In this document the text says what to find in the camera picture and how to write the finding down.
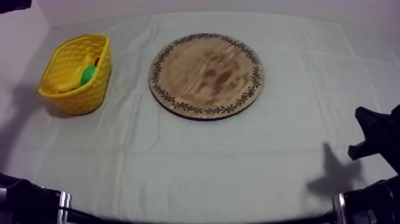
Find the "white cloth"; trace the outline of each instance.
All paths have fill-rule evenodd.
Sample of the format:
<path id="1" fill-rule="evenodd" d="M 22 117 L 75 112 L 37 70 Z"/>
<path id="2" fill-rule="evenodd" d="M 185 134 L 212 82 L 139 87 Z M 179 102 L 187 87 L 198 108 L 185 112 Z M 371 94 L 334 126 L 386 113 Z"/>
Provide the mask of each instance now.
<path id="1" fill-rule="evenodd" d="M 199 32 L 246 43 L 265 67 L 261 95 L 237 116 L 186 120 L 150 93 L 158 51 Z M 106 99 L 91 114 L 52 116 L 31 96 L 55 47 L 82 33 L 111 39 Z M 395 174 L 379 155 L 347 156 L 363 140 L 355 109 L 399 104 L 400 37 L 388 33 L 272 14 L 122 17 L 52 30 L 23 80 L 0 79 L 2 170 L 67 191 L 75 209 L 101 216 L 284 219 L 328 211 L 334 194 Z"/>

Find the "white wall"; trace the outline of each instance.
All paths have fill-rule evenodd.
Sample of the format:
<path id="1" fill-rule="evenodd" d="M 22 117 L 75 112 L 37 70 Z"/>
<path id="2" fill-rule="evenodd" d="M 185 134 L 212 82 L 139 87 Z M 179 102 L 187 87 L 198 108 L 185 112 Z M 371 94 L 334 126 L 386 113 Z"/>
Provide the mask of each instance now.
<path id="1" fill-rule="evenodd" d="M 124 14 L 250 11 L 318 18 L 400 33 L 400 0 L 37 0 L 51 26 Z"/>
<path id="2" fill-rule="evenodd" d="M 20 77 L 49 31 L 37 2 L 27 10 L 0 14 L 0 76 Z"/>

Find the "wooden tray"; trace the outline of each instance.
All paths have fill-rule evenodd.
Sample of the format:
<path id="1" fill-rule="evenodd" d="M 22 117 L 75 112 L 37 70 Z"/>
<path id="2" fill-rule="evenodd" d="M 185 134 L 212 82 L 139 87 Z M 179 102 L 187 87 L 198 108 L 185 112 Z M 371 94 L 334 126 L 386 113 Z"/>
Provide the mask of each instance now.
<path id="1" fill-rule="evenodd" d="M 215 33 L 198 33 L 164 47 L 150 69 L 149 86 L 167 110 L 210 120 L 248 107 L 264 85 L 264 69 L 244 43 Z"/>

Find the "woven plastic basket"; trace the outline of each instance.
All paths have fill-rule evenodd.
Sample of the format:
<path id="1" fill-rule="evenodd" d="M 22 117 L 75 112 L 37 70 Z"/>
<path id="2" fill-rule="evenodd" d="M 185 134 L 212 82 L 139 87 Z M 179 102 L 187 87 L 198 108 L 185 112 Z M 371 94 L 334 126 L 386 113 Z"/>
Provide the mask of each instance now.
<path id="1" fill-rule="evenodd" d="M 91 80 L 77 89 L 59 94 L 54 86 L 64 83 L 88 53 L 99 58 Z M 99 34 L 81 35 L 60 45 L 40 81 L 39 93 L 69 114 L 86 114 L 103 102 L 111 71 L 110 40 Z"/>

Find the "floral border pattern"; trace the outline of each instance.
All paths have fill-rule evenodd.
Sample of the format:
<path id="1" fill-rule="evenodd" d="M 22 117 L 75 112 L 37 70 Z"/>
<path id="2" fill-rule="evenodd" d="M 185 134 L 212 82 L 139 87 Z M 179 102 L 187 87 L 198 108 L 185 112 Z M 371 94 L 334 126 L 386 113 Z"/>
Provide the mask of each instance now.
<path id="1" fill-rule="evenodd" d="M 219 106 L 214 108 L 210 107 L 207 109 L 203 109 L 201 107 L 196 107 L 185 102 L 176 101 L 175 97 L 171 96 L 167 91 L 163 90 L 161 88 L 161 85 L 158 84 L 158 81 L 160 79 L 160 73 L 161 70 L 163 69 L 161 64 L 165 61 L 165 58 L 170 55 L 170 52 L 174 49 L 175 46 L 187 43 L 194 39 L 210 39 L 210 38 L 221 39 L 222 41 L 227 42 L 241 49 L 242 52 L 246 54 L 246 57 L 249 58 L 253 63 L 252 76 L 251 76 L 252 85 L 248 87 L 247 91 L 244 92 L 241 95 L 241 97 L 236 100 L 234 104 L 230 104 L 227 107 Z M 156 62 L 153 63 L 153 70 L 151 71 L 152 76 L 150 80 L 153 90 L 161 97 L 162 100 L 169 102 L 174 108 L 180 108 L 183 111 L 192 111 L 195 114 L 230 114 L 234 112 L 237 108 L 244 105 L 244 103 L 255 94 L 256 90 L 260 88 L 261 75 L 258 63 L 259 60 L 257 56 L 254 55 L 252 50 L 250 50 L 244 43 L 228 38 L 227 36 L 219 35 L 217 33 L 197 33 L 189 36 L 184 36 L 172 42 L 167 47 L 165 47 L 164 50 L 158 54 L 158 59 L 156 60 Z"/>

